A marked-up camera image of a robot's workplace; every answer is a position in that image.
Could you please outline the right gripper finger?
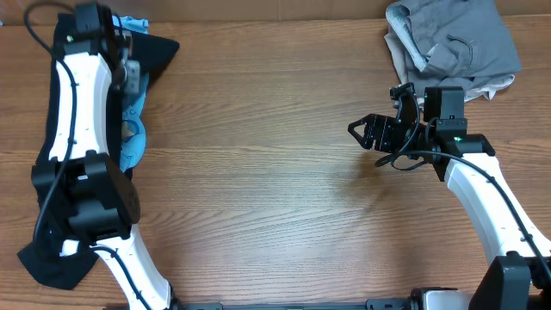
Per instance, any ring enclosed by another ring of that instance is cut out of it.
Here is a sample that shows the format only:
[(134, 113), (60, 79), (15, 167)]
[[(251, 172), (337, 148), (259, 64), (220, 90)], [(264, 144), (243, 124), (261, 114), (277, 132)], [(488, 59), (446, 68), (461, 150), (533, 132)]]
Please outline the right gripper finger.
[(349, 124), (348, 132), (363, 149), (369, 150), (371, 148), (371, 139), (368, 133), (368, 127), (363, 125), (363, 128), (364, 128), (363, 133), (358, 133), (356, 131), (356, 128), (360, 126), (361, 124), (359, 125)]
[(373, 119), (374, 119), (374, 115), (373, 115), (373, 114), (366, 115), (366, 116), (364, 116), (363, 118), (361, 118), (361, 119), (358, 120), (358, 121), (353, 121), (353, 122), (351, 122), (351, 123), (348, 125), (348, 129), (354, 129), (354, 128), (359, 127), (359, 126), (361, 126), (361, 125), (368, 126), (370, 123), (373, 122)]

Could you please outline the black t-shirt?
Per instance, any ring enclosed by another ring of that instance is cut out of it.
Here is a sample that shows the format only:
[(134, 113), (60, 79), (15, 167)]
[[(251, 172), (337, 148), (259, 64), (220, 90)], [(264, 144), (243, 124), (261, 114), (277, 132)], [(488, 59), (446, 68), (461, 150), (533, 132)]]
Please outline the black t-shirt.
[(130, 59), (140, 64), (140, 74), (149, 75), (149, 90), (161, 77), (170, 62), (176, 56), (180, 44), (175, 40), (135, 31), (132, 34), (132, 52)]

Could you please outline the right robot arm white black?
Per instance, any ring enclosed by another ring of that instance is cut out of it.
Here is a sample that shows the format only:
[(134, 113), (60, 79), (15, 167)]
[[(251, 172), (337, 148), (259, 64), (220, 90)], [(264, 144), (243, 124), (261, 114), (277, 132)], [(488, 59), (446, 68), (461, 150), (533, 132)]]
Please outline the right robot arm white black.
[(401, 157), (433, 166), (456, 196), (483, 245), (488, 270), (473, 294), (456, 288), (415, 288), (406, 298), (373, 299), (368, 309), (548, 309), (550, 241), (512, 193), (487, 138), (467, 131), (464, 90), (428, 87), (419, 102), (411, 83), (390, 90), (397, 114), (370, 114), (348, 131), (375, 166)]

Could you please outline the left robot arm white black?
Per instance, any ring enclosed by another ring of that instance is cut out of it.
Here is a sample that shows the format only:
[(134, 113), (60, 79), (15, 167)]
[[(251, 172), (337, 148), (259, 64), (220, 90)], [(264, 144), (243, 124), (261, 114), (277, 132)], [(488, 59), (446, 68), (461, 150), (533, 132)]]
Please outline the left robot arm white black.
[(38, 283), (75, 288), (103, 261), (130, 309), (178, 309), (139, 232), (133, 168), (145, 153), (141, 120), (150, 76), (176, 55), (176, 41), (144, 20), (96, 2), (63, 4), (50, 54), (44, 144), (31, 170), (40, 208), (18, 258)]

